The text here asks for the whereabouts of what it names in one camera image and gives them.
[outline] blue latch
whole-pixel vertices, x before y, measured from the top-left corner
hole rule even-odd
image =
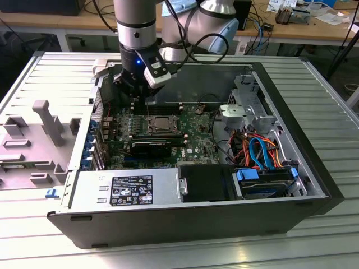
[[[292,173],[292,176],[294,177],[294,179],[298,179],[299,174],[298,174],[297,169],[295,169],[294,167],[292,167],[292,168],[291,168],[291,173]]]
[[[237,180],[257,180],[259,175],[255,169],[241,169],[236,172]]]
[[[56,189],[49,189],[46,192],[45,198],[60,198]]]
[[[86,136],[86,141],[87,141],[87,142],[92,142],[93,140],[94,140],[94,136],[93,136],[93,135],[88,134],[88,135]]]
[[[84,159],[84,158],[87,158],[87,157],[90,157],[90,152],[84,150],[84,151],[82,152],[82,158]]]
[[[85,142],[85,149],[89,150],[92,149],[93,145],[90,142]]]
[[[97,127],[97,122],[93,119],[90,120],[90,128],[96,128]]]

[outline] power supply label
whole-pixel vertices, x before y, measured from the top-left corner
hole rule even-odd
[[[111,206],[153,204],[152,176],[113,177],[110,204]]]

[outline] metal bracket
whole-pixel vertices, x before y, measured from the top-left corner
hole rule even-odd
[[[95,63],[92,66],[92,72],[94,74],[94,77],[96,78],[108,73],[107,60],[105,59],[95,60]]]

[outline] power cable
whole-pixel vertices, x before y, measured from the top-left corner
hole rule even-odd
[[[103,15],[102,15],[102,13],[101,13],[101,10],[100,10],[99,6],[98,6],[97,3],[96,3],[96,0],[92,0],[92,2],[93,2],[94,7],[95,7],[95,9],[96,9],[96,11],[97,11],[97,14],[100,16],[100,18],[101,18],[101,20],[102,20],[102,22],[106,25],[106,27],[107,27],[109,30],[111,30],[111,31],[113,31],[114,33],[116,33],[116,32],[117,32],[117,29],[112,28],[112,27],[110,26],[110,24],[108,24],[108,23],[106,22],[105,18],[103,17]]]
[[[32,53],[35,52],[35,51],[28,45],[28,43],[26,43],[26,42],[17,34],[17,32],[15,32],[6,22],[3,21],[2,18],[0,18],[0,21],[1,21],[6,27],[8,27],[9,30],[12,31],[12,32],[17,36],[17,38],[19,38],[19,39],[21,40],[21,42],[22,42],[23,44],[25,44],[25,45],[30,49],[30,51],[31,51]]]
[[[348,39],[348,36],[349,36],[349,33],[351,32],[352,30],[352,27],[353,27],[353,24],[354,24],[354,21],[355,21],[355,18],[357,16],[357,12],[358,12],[358,8],[359,8],[359,2],[358,2],[358,5],[355,9],[355,12],[354,12],[354,17],[353,17],[353,21],[348,29],[348,33],[346,35],[346,38],[344,39],[342,45],[339,47],[339,50],[338,52],[336,53],[335,57],[333,58],[332,60],[332,63],[330,64],[329,66],[329,69],[328,69],[328,73],[326,74],[326,79],[327,80],[330,80],[331,76],[333,75],[333,73],[335,72],[335,69],[334,69],[334,63],[335,63],[335,60],[337,59],[337,57],[339,56],[340,54],[340,51],[344,48],[344,44],[346,43],[347,39]]]
[[[180,38],[181,40],[179,42],[176,42],[178,44],[182,43],[182,46],[183,46],[183,49],[185,50],[187,56],[186,58],[179,64],[178,66],[178,69],[182,68],[183,65],[188,61],[189,58],[191,58],[195,63],[200,63],[200,64],[204,64],[204,65],[209,65],[209,64],[216,64],[216,63],[219,63],[228,53],[229,51],[229,42],[228,40],[221,34],[217,34],[217,33],[212,33],[212,34],[207,34],[207,35],[204,35],[202,36],[202,38],[200,38],[196,44],[194,44],[192,46],[192,49],[191,51],[189,52],[188,49],[187,49],[187,46],[186,46],[186,38],[187,38],[187,33],[186,33],[186,30],[185,28],[183,27],[183,25],[180,23],[179,19],[178,19],[178,16],[175,12],[175,10],[173,9],[173,6],[171,5],[170,1],[169,0],[165,0],[165,4],[167,6],[167,9],[169,11],[169,13],[171,14],[172,18],[174,19],[174,21],[176,22],[177,26],[178,26],[178,31],[179,31],[179,34],[180,34]],[[224,53],[222,54],[222,56],[220,58],[218,58],[216,61],[213,61],[213,62],[204,62],[204,61],[200,61],[198,59],[196,59],[194,56],[192,56],[192,53],[193,51],[199,46],[199,44],[205,40],[206,38],[209,38],[211,36],[217,36],[221,39],[223,39],[223,41],[225,42],[225,45],[226,45],[226,49],[224,51]]]

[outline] black cable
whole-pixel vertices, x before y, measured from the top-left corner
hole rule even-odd
[[[213,139],[213,142],[215,143],[216,147],[222,152],[224,153],[227,157],[229,157],[229,159],[234,162],[234,158],[226,153],[226,151],[224,149],[222,149],[219,145],[218,145],[218,142],[214,139],[214,134],[213,134],[213,129],[214,129],[214,122],[215,122],[215,116],[217,115],[217,113],[219,112],[219,109],[217,109],[216,113],[214,114],[213,116],[213,120],[212,120],[212,127],[211,127],[211,136],[212,136],[212,139]]]
[[[99,9],[99,6],[97,5],[96,0],[92,0],[92,2],[93,2],[93,4],[94,4],[94,6],[95,6],[95,9],[96,9],[96,11],[97,11],[97,14],[100,16],[100,18],[101,18],[101,20],[102,20],[102,22],[106,25],[106,27],[107,27],[108,29],[110,29],[111,31],[113,31],[114,33],[116,33],[117,30],[114,29],[114,28],[112,28],[112,27],[110,26],[110,24],[108,24],[108,23],[106,22],[105,18],[102,16],[101,10]]]
[[[253,21],[253,20],[256,20],[256,21],[258,22],[259,26],[262,27],[262,25],[263,25],[263,19],[259,16],[257,8],[256,8],[253,4],[251,4],[251,5],[252,5],[252,7],[253,7],[253,9],[254,9],[254,11],[255,11],[256,13],[253,13],[253,12],[249,12],[249,13],[255,15],[255,16],[257,17],[257,19],[255,19],[255,18],[253,18],[253,17],[248,17],[248,19],[249,19],[249,20],[252,20],[252,21]],[[251,51],[251,54],[253,54],[253,51],[254,51],[253,46],[254,46],[254,44],[256,43],[257,38],[258,38],[259,35],[260,35],[260,30],[256,28],[256,25],[255,25],[255,24],[254,24],[254,28],[258,31],[258,34],[257,34],[256,38],[254,39],[252,45],[249,46],[249,48],[248,48],[247,52],[245,53],[245,55],[248,55],[248,53],[249,53],[250,51]]]
[[[178,19],[178,16],[175,12],[175,10],[173,9],[171,3],[169,0],[165,0],[165,3],[166,3],[166,6],[167,6],[167,9],[169,11],[169,13],[171,14],[172,18],[175,20],[177,26],[178,26],[178,31],[179,31],[179,34],[180,34],[180,37],[181,37],[181,41],[179,41],[180,43],[182,43],[182,46],[183,46],[183,49],[185,50],[187,56],[186,58],[179,64],[178,66],[178,69],[182,68],[183,65],[188,61],[189,58],[191,58],[195,63],[200,63],[200,64],[204,64],[204,65],[209,65],[209,64],[216,64],[216,63],[219,63],[228,53],[229,51],[229,42],[228,40],[223,36],[223,35],[220,35],[220,34],[217,34],[217,33],[212,33],[212,34],[207,34],[207,35],[204,35],[202,36],[202,38],[200,38],[196,44],[194,44],[192,46],[192,49],[191,51],[189,52],[188,49],[187,49],[187,46],[186,46],[186,38],[187,38],[187,33],[186,33],[186,30],[185,28],[183,27],[183,25],[179,22],[179,19]],[[226,45],[226,49],[225,49],[225,52],[222,54],[222,56],[220,58],[218,58],[216,61],[213,61],[213,62],[204,62],[204,61],[200,61],[198,59],[196,59],[194,56],[192,56],[192,53],[194,52],[194,50],[198,47],[198,45],[203,41],[205,40],[206,38],[209,38],[211,36],[217,36],[221,39],[224,40],[225,42],[225,45]]]
[[[35,51],[28,45],[28,43],[26,43],[26,42],[17,34],[17,32],[15,32],[6,22],[4,22],[4,21],[2,20],[2,18],[0,18],[0,21],[2,21],[2,23],[3,23],[6,27],[8,27],[9,30],[12,31],[12,32],[21,40],[21,42],[22,42],[23,44],[25,44],[25,45],[31,50],[32,53],[35,52]]]
[[[354,17],[353,17],[353,22],[351,23],[351,25],[350,25],[350,27],[349,27],[348,33],[347,33],[347,35],[346,35],[346,38],[344,39],[342,45],[340,46],[340,48],[339,48],[337,54],[335,55],[335,57],[334,57],[333,60],[332,60],[332,63],[331,63],[330,66],[329,66],[328,73],[326,74],[326,79],[327,79],[327,80],[330,80],[332,74],[334,73],[334,72],[333,72],[334,62],[335,62],[335,60],[337,59],[337,57],[338,57],[340,51],[344,48],[344,44],[346,43],[346,41],[347,41],[347,39],[348,39],[348,36],[349,36],[349,33],[350,33],[351,30],[352,30],[352,27],[353,27],[355,18],[356,18],[356,16],[357,16],[358,8],[359,8],[359,2],[358,2],[358,5],[357,5],[357,7],[356,7],[356,9],[355,9]]]
[[[220,100],[220,98],[218,97],[218,95],[216,94],[203,94],[201,95],[201,97],[198,98],[198,104],[201,103],[202,99],[206,96],[213,96],[214,98],[216,98],[220,103],[222,103],[222,101]]]
[[[85,11],[88,12],[88,13],[90,13],[90,14],[98,15],[97,12],[92,12],[92,11],[90,11],[90,10],[87,9],[87,6],[88,6],[89,4],[91,4],[91,3],[92,3],[92,0],[90,0],[89,2],[87,2],[87,3],[85,4],[85,7],[84,7]],[[102,8],[100,9],[101,14],[102,14],[102,15],[114,14],[114,11],[102,13],[102,11],[103,11],[105,8],[107,8],[107,7],[113,7],[113,5],[112,5],[112,4],[108,4],[107,6],[102,7]]]
[[[198,47],[198,45],[203,41],[205,40],[206,38],[209,38],[211,36],[217,36],[219,38],[222,38],[223,41],[225,42],[225,51],[224,53],[222,54],[222,56],[220,58],[218,58],[216,61],[213,61],[213,62],[204,62],[204,61],[200,61],[194,57],[191,57],[190,55],[193,53],[193,51],[195,50],[195,48]],[[204,64],[204,65],[210,65],[210,64],[216,64],[216,63],[219,63],[220,61],[223,60],[223,58],[227,55],[229,51],[229,43],[228,43],[228,40],[223,36],[223,35],[220,35],[220,34],[217,34],[217,33],[212,33],[212,34],[207,34],[207,35],[204,35],[202,36],[197,42],[196,44],[194,44],[192,46],[192,49],[191,51],[187,54],[186,58],[182,61],[182,63],[178,66],[178,69],[180,69],[187,61],[188,59],[191,57],[191,59],[195,62],[195,63],[200,63],[200,64]]]

